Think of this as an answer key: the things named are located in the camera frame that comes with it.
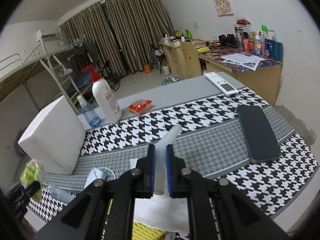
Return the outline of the yellow foam net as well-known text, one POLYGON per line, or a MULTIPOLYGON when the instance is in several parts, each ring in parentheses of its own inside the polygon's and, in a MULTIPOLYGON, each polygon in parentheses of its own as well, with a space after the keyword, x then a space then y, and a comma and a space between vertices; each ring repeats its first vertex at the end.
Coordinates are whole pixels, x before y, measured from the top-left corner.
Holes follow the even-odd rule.
POLYGON ((138 222, 134 222, 132 226, 132 240, 158 240, 165 234, 165 231, 153 229, 138 222))

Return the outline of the blue face mask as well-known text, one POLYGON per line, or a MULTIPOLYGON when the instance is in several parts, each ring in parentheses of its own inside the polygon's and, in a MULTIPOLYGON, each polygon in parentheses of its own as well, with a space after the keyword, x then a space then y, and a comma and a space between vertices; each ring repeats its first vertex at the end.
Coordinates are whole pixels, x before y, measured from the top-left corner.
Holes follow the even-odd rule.
POLYGON ((102 179, 104 181, 115 180, 116 174, 107 167, 92 168, 87 176, 84 189, 97 179, 102 179))

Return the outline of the red snack packet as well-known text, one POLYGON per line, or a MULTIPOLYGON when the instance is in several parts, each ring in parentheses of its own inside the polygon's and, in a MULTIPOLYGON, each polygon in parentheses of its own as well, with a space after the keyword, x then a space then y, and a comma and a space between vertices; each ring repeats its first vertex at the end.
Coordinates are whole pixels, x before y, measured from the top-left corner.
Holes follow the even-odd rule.
POLYGON ((131 105, 129 105, 128 109, 132 113, 141 114, 144 111, 146 111, 147 109, 149 109, 151 107, 151 105, 152 105, 151 100, 140 99, 140 100, 133 102, 131 105))

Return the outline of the white lotion pump bottle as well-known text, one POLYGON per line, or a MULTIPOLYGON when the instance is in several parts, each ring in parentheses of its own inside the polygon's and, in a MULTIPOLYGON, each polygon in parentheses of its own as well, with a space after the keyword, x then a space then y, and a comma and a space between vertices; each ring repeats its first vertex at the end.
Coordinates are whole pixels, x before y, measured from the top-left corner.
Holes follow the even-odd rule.
POLYGON ((87 66, 87 70, 91 72, 92 93, 96 102, 109 123, 116 124, 121 119, 122 111, 111 86, 94 70, 93 64, 87 66))

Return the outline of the houndstooth table cloth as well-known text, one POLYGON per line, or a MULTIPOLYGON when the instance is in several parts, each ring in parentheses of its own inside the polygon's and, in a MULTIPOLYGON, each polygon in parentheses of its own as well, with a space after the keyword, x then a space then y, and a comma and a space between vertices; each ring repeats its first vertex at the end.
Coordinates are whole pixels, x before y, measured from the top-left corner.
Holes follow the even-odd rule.
POLYGON ((50 198, 50 185, 79 192, 95 167, 105 167, 108 179, 119 177, 130 168, 131 159, 146 156, 148 145, 175 125, 182 128, 173 143, 177 157, 204 178, 229 179, 271 218, 289 207, 319 169, 295 129, 267 101, 244 87, 233 97, 216 94, 87 131, 73 174, 45 174, 43 198, 40 203, 31 202, 31 209, 44 220, 51 220, 64 204, 50 198), (278 161, 249 162, 237 115, 240 105, 263 110, 280 147, 278 161))

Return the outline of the blue spray bottle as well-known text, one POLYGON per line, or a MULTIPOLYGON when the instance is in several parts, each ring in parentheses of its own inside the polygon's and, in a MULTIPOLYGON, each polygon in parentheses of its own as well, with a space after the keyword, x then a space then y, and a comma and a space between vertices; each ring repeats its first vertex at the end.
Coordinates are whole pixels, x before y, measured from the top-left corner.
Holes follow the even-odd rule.
POLYGON ((84 115, 89 126, 91 128, 99 127, 102 120, 96 111, 84 100, 82 96, 77 96, 77 100, 81 107, 81 113, 84 115))

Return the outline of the black smartphone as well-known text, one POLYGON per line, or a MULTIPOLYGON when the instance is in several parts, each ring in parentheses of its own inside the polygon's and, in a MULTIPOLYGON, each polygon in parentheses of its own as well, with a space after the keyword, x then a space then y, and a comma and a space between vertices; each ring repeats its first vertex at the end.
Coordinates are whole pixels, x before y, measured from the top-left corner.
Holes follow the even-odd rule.
POLYGON ((280 147, 263 110, 259 106, 241 105, 237 108, 237 113, 250 163, 279 160, 280 147))

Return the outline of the white styrofoam box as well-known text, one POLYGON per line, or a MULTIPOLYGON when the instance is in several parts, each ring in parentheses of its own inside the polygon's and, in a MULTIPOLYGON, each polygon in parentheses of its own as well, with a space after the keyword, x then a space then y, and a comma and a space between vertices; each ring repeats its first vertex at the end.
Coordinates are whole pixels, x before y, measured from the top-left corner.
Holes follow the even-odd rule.
POLYGON ((82 122, 61 96, 35 116, 18 144, 46 172, 69 175, 75 170, 85 134, 82 122))

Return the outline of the black folding chair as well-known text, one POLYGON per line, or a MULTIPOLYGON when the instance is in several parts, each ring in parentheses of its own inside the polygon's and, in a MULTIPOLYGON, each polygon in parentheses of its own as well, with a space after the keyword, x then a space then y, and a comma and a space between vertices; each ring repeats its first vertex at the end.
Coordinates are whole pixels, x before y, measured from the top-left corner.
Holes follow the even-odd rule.
POLYGON ((100 66, 100 75, 115 92, 120 88, 120 77, 118 73, 113 71, 110 60, 107 60, 103 66, 100 66))

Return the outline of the orange floor container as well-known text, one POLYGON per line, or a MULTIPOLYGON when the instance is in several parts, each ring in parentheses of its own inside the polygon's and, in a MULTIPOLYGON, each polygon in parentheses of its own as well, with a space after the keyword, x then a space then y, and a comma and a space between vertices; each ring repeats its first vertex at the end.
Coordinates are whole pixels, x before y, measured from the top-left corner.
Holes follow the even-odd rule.
POLYGON ((146 74, 149 74, 149 73, 152 72, 152 69, 151 69, 151 67, 150 67, 149 64, 144 64, 143 67, 144 67, 144 72, 145 72, 146 74))

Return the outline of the white remote control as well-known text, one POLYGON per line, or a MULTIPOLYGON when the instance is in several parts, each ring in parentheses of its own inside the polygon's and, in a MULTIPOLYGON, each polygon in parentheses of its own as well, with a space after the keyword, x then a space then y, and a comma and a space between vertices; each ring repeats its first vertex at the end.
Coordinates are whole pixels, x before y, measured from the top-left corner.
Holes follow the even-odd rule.
POLYGON ((239 93, 234 86, 215 72, 205 73, 204 76, 227 97, 234 96, 239 93))

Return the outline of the wooden desk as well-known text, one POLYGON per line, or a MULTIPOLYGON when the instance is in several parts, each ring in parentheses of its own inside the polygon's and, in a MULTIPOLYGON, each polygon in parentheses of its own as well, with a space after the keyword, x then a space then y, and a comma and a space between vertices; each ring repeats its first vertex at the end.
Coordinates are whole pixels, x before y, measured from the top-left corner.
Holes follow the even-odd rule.
MULTIPOLYGON (((204 41, 194 41, 193 44, 195 44, 196 48, 203 45, 204 41)), ((182 47, 174 45, 174 42, 160 42, 159 46, 164 51, 171 73, 177 74, 182 80, 189 79, 185 68, 182 47)), ((235 53, 237 53, 236 49, 221 47, 212 48, 207 53, 200 53, 198 56, 200 64, 205 64, 207 72, 224 72, 228 74, 254 90, 273 106, 278 95, 283 63, 272 59, 265 59, 260 62, 256 71, 236 64, 223 63, 221 56, 235 53)))

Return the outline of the metal bunk bed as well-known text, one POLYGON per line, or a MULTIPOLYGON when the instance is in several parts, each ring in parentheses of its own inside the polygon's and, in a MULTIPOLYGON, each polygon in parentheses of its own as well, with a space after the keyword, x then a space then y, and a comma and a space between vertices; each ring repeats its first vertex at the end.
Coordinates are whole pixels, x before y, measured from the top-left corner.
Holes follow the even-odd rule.
POLYGON ((75 105, 78 101, 77 96, 84 96, 92 88, 90 76, 81 74, 85 62, 80 55, 84 55, 89 61, 92 61, 89 47, 94 44, 86 36, 83 36, 80 39, 73 40, 63 50, 49 53, 46 42, 57 39, 57 34, 44 34, 42 30, 39 30, 36 38, 36 47, 24 61, 18 53, 1 60, 1 63, 8 61, 6 66, 1 64, 1 73, 3 74, 1 76, 1 100, 4 100, 16 88, 23 85, 36 109, 40 109, 28 88, 27 82, 46 70, 60 90, 57 97, 65 96, 75 113, 79 114, 80 112, 75 105))

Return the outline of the white papers on desk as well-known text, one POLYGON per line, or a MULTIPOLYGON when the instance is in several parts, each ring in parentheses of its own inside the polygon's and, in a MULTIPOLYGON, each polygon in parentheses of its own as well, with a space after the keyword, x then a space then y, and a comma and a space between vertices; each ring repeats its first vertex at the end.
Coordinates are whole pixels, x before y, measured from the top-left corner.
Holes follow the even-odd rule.
POLYGON ((223 59, 223 63, 236 64, 253 71, 256 71, 260 62, 265 60, 262 57, 248 53, 229 54, 221 56, 221 59, 223 59))

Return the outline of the brown curtains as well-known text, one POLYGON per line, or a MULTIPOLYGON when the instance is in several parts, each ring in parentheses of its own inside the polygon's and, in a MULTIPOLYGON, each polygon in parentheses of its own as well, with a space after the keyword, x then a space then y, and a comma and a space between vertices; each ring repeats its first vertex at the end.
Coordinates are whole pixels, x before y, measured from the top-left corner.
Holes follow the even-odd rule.
POLYGON ((82 10, 60 25, 64 40, 83 36, 97 43, 103 61, 109 60, 121 77, 142 72, 151 46, 174 29, 162 0, 105 0, 82 10))

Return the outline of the white air conditioner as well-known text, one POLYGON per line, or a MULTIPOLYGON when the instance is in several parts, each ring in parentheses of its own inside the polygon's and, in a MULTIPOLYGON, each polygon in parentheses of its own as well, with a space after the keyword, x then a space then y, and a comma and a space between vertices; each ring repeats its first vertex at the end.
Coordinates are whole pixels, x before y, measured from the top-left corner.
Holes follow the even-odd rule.
POLYGON ((36 39, 39 42, 41 40, 51 40, 56 38, 57 38, 57 33, 54 33, 54 32, 47 32, 43 29, 40 29, 39 31, 36 32, 36 39))

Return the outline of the anime wall poster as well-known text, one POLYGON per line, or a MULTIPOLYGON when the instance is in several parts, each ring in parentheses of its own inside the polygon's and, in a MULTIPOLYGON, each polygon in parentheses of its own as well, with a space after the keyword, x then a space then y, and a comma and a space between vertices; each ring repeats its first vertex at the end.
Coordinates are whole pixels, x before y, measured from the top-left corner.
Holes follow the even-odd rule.
POLYGON ((217 16, 234 15, 232 4, 230 0, 213 0, 217 16))

